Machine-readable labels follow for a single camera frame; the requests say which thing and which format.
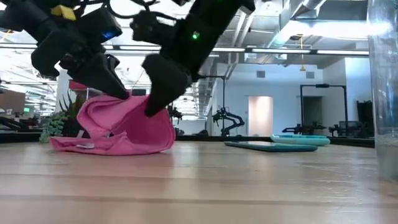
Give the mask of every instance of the metal stand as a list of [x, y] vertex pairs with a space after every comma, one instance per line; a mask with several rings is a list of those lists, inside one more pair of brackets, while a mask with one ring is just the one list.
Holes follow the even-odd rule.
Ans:
[[[206, 78], [220, 78], [223, 80], [223, 108], [225, 108], [225, 76], [218, 76], [218, 75], [210, 75], [205, 76]], [[225, 121], [223, 118], [223, 129], [225, 128]]]
[[301, 105], [301, 125], [304, 126], [304, 102], [303, 102], [303, 87], [315, 88], [329, 88], [329, 87], [342, 87], [344, 91], [344, 116], [346, 136], [348, 136], [348, 109], [347, 109], [347, 87], [345, 85], [329, 85], [329, 84], [316, 84], [316, 85], [300, 85], [300, 105]]
[[172, 125], [173, 125], [173, 117], [170, 117], [170, 122], [171, 122]]

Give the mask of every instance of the green led light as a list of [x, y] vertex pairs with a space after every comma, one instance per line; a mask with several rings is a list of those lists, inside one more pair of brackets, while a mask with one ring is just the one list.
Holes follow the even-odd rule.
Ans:
[[194, 39], [194, 40], [197, 40], [197, 39], [199, 39], [199, 33], [198, 32], [194, 32], [193, 34], [192, 34], [192, 39]]

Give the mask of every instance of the yellow label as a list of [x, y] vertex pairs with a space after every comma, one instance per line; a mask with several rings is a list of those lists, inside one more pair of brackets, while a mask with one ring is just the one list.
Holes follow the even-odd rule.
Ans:
[[51, 14], [55, 16], [62, 16], [65, 19], [69, 19], [72, 21], [76, 20], [75, 12], [73, 12], [73, 9], [63, 5], [58, 5], [52, 8]]

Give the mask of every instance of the potted plant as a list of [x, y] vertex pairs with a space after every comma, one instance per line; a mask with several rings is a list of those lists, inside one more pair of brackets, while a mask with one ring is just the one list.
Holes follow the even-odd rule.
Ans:
[[83, 106], [84, 101], [77, 97], [75, 102], [72, 102], [70, 94], [68, 93], [69, 104], [63, 97], [63, 106], [60, 101], [61, 111], [54, 113], [48, 122], [43, 127], [43, 133], [40, 136], [41, 143], [48, 143], [53, 136], [58, 137], [76, 137], [79, 131], [84, 130], [77, 121], [77, 114]]

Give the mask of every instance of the green plant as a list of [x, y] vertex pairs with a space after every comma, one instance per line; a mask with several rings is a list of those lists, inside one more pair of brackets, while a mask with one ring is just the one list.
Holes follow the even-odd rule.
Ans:
[[39, 139], [41, 143], [48, 143], [50, 138], [53, 136], [62, 137], [63, 133], [65, 132], [65, 130], [63, 130], [65, 123], [67, 123], [68, 121], [76, 120], [77, 114], [79, 113], [79, 110], [84, 103], [84, 100], [82, 100], [80, 97], [77, 97], [75, 102], [73, 103], [69, 92], [69, 104], [67, 104], [65, 97], [62, 98], [63, 105], [60, 101], [61, 112], [51, 115], [50, 122], [43, 126], [43, 132], [40, 135]]
[[43, 126], [43, 132], [39, 138], [41, 143], [48, 143], [52, 136], [62, 136], [63, 125], [68, 120], [68, 116], [61, 111], [54, 113], [50, 119], [51, 121]]
[[69, 104], [65, 101], [65, 97], [62, 96], [63, 103], [64, 105], [62, 106], [61, 100], [60, 100], [60, 106], [61, 110], [68, 115], [70, 119], [76, 119], [77, 114], [80, 111], [80, 108], [83, 106], [84, 100], [82, 100], [80, 97], [76, 97], [75, 102], [72, 102], [72, 99], [70, 98], [70, 94], [68, 92], [68, 101]]

